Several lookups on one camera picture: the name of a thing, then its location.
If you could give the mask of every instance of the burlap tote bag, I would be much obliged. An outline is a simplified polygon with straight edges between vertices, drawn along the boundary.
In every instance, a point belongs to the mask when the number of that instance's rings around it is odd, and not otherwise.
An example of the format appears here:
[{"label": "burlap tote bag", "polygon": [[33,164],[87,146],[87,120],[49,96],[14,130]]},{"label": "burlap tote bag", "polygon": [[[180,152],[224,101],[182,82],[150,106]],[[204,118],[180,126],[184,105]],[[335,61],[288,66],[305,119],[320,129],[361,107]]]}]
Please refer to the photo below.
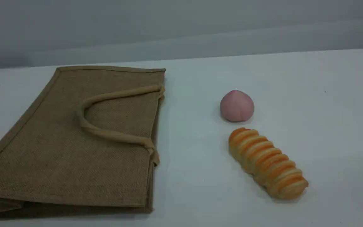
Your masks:
[{"label": "burlap tote bag", "polygon": [[0,141],[0,219],[151,212],[164,71],[58,68]]}]

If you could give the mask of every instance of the bread roll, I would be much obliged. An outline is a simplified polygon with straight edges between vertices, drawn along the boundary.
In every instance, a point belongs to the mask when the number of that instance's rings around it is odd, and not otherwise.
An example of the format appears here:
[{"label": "bread roll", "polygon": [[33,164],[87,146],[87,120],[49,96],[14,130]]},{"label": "bread roll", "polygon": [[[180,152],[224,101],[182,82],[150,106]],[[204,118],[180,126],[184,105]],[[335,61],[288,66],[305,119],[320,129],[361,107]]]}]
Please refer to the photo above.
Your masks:
[{"label": "bread roll", "polygon": [[229,137],[229,152],[271,197],[298,198],[309,183],[295,162],[258,131],[238,128]]}]

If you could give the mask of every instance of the gray wall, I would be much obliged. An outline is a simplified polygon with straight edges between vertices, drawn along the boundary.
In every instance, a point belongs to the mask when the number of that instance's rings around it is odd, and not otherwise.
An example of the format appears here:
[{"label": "gray wall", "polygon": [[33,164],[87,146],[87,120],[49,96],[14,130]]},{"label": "gray wall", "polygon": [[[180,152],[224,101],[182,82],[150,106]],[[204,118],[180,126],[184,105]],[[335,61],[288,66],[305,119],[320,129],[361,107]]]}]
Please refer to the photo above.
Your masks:
[{"label": "gray wall", "polygon": [[363,0],[0,0],[0,67],[363,48]]}]

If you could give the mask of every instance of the jute bag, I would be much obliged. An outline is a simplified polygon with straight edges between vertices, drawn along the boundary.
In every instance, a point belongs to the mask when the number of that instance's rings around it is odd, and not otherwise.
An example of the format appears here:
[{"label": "jute bag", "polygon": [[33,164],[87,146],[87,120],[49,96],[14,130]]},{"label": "jute bag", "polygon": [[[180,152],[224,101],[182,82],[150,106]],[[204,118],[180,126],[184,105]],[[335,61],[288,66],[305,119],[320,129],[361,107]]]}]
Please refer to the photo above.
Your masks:
[{"label": "jute bag", "polygon": [[58,68],[0,141],[0,219],[151,212],[164,71]]}]

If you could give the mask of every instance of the pink peach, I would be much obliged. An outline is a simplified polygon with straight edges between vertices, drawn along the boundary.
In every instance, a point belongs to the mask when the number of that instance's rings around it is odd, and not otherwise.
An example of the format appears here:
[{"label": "pink peach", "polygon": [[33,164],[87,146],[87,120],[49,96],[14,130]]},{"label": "pink peach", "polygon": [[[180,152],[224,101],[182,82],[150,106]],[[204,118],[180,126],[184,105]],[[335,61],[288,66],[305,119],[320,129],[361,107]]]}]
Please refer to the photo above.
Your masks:
[{"label": "pink peach", "polygon": [[253,100],[244,92],[233,90],[221,100],[221,115],[231,122],[250,119],[255,111]]}]

